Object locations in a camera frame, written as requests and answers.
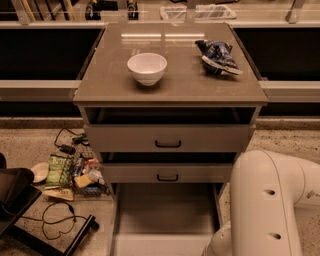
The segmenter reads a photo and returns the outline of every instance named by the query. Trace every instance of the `tabletop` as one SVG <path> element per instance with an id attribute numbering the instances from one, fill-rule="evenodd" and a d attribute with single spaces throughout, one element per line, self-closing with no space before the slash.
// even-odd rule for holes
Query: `tabletop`
<path id="1" fill-rule="evenodd" d="M 196 40 L 224 41 L 242 75 L 209 75 Z M 144 52 L 168 62 L 154 86 L 136 82 L 127 61 Z M 243 104 L 266 105 L 261 89 L 232 29 L 226 23 L 108 24 L 74 97 L 76 104 Z"/>

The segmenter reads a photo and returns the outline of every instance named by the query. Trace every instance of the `chair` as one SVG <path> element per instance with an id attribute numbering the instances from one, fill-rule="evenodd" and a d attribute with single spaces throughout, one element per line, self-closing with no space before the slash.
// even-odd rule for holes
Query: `chair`
<path id="1" fill-rule="evenodd" d="M 22 179 L 24 176 L 30 174 L 29 169 L 25 168 L 6 168 L 6 159 L 3 154 L 0 153 L 0 174 L 5 173 L 8 174 L 10 172 L 19 173 Z M 10 214 L 6 211 L 0 211 L 0 239 L 4 235 L 9 235 L 15 240 L 25 244 L 32 250 L 38 252 L 41 255 L 72 255 L 78 245 L 81 243 L 82 239 L 86 236 L 90 229 L 97 230 L 99 228 L 99 224 L 95 222 L 95 217 L 89 215 L 86 219 L 85 223 L 81 227 L 80 231 L 77 233 L 69 247 L 61 252 L 58 249 L 52 247 L 46 242 L 38 239 L 37 237 L 31 235 L 25 230 L 15 226 L 15 223 L 20 219 L 20 217 L 30 208 L 30 206 L 40 197 L 41 191 L 31 185 L 31 183 L 24 186 L 22 192 L 20 192 L 14 199 L 14 201 L 10 202 L 8 209 Z"/>

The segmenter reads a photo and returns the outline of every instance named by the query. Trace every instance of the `black chair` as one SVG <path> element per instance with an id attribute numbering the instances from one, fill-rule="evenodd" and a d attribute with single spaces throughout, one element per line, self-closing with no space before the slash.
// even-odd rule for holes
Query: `black chair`
<path id="1" fill-rule="evenodd" d="M 31 185 L 33 178 L 30 182 L 29 176 L 32 172 L 29 169 L 6 169 L 6 159 L 1 153 L 0 168 L 0 179 L 6 179 L 6 181 L 13 180 L 12 177 L 8 178 L 6 175 L 19 175 L 19 178 L 15 179 L 12 183 L 14 184 L 14 187 L 18 185 L 17 189 L 14 189 L 13 192 L 10 191 L 10 193 L 7 193 L 7 191 L 1 191 L 0 187 L 0 239 L 4 235 L 9 235 L 41 255 L 69 256 L 76 251 L 78 245 L 81 243 L 90 229 L 97 230 L 99 228 L 99 224 L 95 222 L 95 217 L 90 215 L 69 247 L 64 252 L 61 252 L 46 242 L 26 232 L 25 230 L 15 226 L 15 223 L 19 220 L 19 218 L 21 218 L 21 216 L 30 208 L 30 206 L 40 197 L 41 191 Z"/>

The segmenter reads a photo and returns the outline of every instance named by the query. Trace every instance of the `black cable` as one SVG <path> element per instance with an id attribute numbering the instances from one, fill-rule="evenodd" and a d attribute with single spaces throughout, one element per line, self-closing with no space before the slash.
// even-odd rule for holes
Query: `black cable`
<path id="1" fill-rule="evenodd" d="M 67 132 L 69 132 L 69 133 L 71 133 L 71 134 L 73 134 L 73 135 L 75 135 L 75 136 L 80 136 L 80 135 L 81 135 L 81 134 L 77 134 L 77 133 L 69 130 L 68 128 L 62 128 L 62 129 L 59 131 L 59 133 L 57 134 L 56 139 L 55 139 L 55 141 L 54 141 L 54 145 L 55 145 L 56 147 L 58 147 L 58 148 L 62 146 L 62 145 L 58 145 L 58 144 L 57 144 L 57 141 L 58 141 L 58 138 L 59 138 L 60 134 L 61 134 L 64 130 L 67 131 Z"/>
<path id="2" fill-rule="evenodd" d="M 69 208 L 69 211 L 72 213 L 72 216 L 65 217 L 65 218 L 63 218 L 63 219 L 60 219 L 60 220 L 57 220 L 57 221 L 54 221 L 54 222 L 46 221 L 46 220 L 45 220 L 45 214 L 46 214 L 46 212 L 47 212 L 52 206 L 54 206 L 54 205 L 56 205 L 56 204 L 65 204 L 65 205 L 67 205 L 68 208 Z M 8 214 L 8 215 L 10 215 L 10 216 L 13 216 L 13 217 L 18 217 L 16 214 L 14 214 L 14 213 L 10 212 L 8 209 L 6 209 L 6 207 L 5 207 L 4 204 L 1 204 L 1 208 L 2 208 L 2 210 L 3 210 L 6 214 Z M 52 203 L 52 204 L 48 205 L 48 206 L 46 207 L 46 209 L 43 211 L 41 219 L 36 219 L 36 218 L 32 218 L 32 217 L 27 217 L 27 216 L 21 216 L 20 218 L 28 219 L 28 220 L 32 220 L 32 221 L 42 222 L 41 230 L 42 230 L 42 233 L 43 233 L 43 235 L 46 237 L 47 240 L 55 240 L 55 239 L 60 238 L 62 234 L 65 235 L 65 234 L 70 233 L 71 230 L 74 228 L 74 225 L 75 225 L 75 223 L 76 223 L 76 221 L 77 221 L 77 220 L 76 220 L 77 218 L 82 218 L 82 219 L 84 219 L 84 220 L 87 220 L 87 218 L 85 218 L 84 216 L 75 215 L 74 208 L 73 208 L 70 204 L 68 204 L 68 203 L 66 203 L 66 202 L 55 202 L 55 203 Z M 69 219 L 73 219 L 73 223 L 72 223 L 71 228 L 70 228 L 68 231 L 65 231 L 65 232 L 63 232 L 63 231 L 58 231 L 58 232 L 59 232 L 59 235 L 58 235 L 57 237 L 49 237 L 49 236 L 47 235 L 47 233 L 46 233 L 46 231 L 45 231 L 45 225 L 55 225 L 55 224 L 64 222 L 64 221 L 69 220 Z"/>

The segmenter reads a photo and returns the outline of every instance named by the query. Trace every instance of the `drawer front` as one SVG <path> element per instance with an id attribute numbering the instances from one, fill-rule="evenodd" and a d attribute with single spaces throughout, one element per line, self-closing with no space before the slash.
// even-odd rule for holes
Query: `drawer front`
<path id="1" fill-rule="evenodd" d="M 97 152 L 239 152 L 254 132 L 248 125 L 85 125 Z"/>
<path id="2" fill-rule="evenodd" d="M 232 164 L 103 164 L 108 183 L 224 183 L 230 180 Z"/>

